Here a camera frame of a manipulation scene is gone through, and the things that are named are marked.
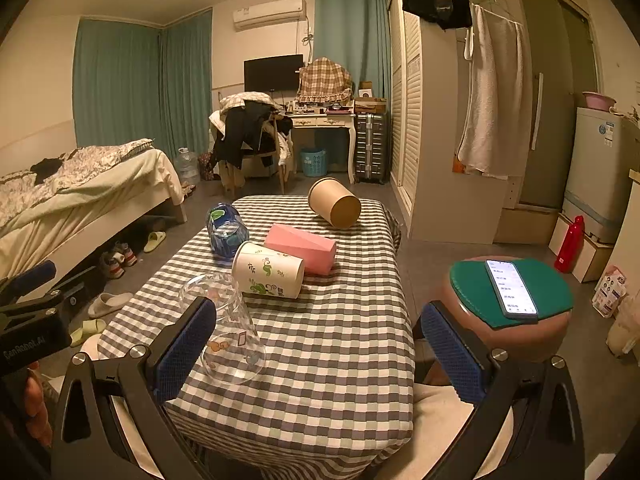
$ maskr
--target phone screen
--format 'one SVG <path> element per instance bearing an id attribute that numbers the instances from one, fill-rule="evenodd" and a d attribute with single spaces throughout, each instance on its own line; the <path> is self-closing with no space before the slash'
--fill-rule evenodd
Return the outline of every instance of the phone screen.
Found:
<path id="1" fill-rule="evenodd" d="M 502 305 L 509 314 L 536 316 L 538 310 L 533 303 L 518 269 L 511 262 L 487 260 L 487 268 L 494 279 L 496 292 L 502 299 Z"/>

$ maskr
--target teal curtain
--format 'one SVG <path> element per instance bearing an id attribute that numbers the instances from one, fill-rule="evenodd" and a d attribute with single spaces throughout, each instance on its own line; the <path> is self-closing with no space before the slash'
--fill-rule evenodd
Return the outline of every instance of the teal curtain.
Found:
<path id="1" fill-rule="evenodd" d="M 160 31 L 161 121 L 172 158 L 182 146 L 209 147 L 211 18 L 209 9 Z"/>
<path id="2" fill-rule="evenodd" d="M 78 146 L 149 137 L 156 147 L 168 147 L 160 123 L 158 62 L 158 29 L 80 19 L 72 89 Z"/>
<path id="3" fill-rule="evenodd" d="M 357 91 L 371 81 L 391 96 L 391 38 L 386 0 L 316 0 L 314 59 L 327 57 L 350 73 Z"/>

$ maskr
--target floral bedding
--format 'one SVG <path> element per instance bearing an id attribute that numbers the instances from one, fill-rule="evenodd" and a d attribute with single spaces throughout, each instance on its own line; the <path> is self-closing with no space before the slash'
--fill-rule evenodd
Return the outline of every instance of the floral bedding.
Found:
<path id="1" fill-rule="evenodd" d="M 42 184 L 36 173 L 16 171 L 0 177 L 0 228 L 26 209 L 65 189 L 81 186 L 117 164 L 152 148 L 151 139 L 139 139 L 121 146 L 87 146 L 60 155 L 62 166 Z"/>

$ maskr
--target suitcase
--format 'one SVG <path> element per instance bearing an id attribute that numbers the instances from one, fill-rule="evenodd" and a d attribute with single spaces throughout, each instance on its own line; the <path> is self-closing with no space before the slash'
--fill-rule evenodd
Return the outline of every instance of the suitcase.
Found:
<path id="1" fill-rule="evenodd" d="M 354 172 L 359 180 L 387 180 L 389 131 L 386 114 L 356 114 Z"/>

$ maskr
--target upside-down glass cup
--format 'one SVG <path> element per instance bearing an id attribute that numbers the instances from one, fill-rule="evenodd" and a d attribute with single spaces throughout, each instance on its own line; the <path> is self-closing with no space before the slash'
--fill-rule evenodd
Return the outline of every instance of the upside-down glass cup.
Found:
<path id="1" fill-rule="evenodd" d="M 200 355 L 209 377 L 226 384 L 254 378 L 264 365 L 265 350 L 238 282 L 228 272 L 196 276 L 180 289 L 180 308 L 184 311 L 198 296 L 209 298 L 216 306 L 216 328 Z"/>

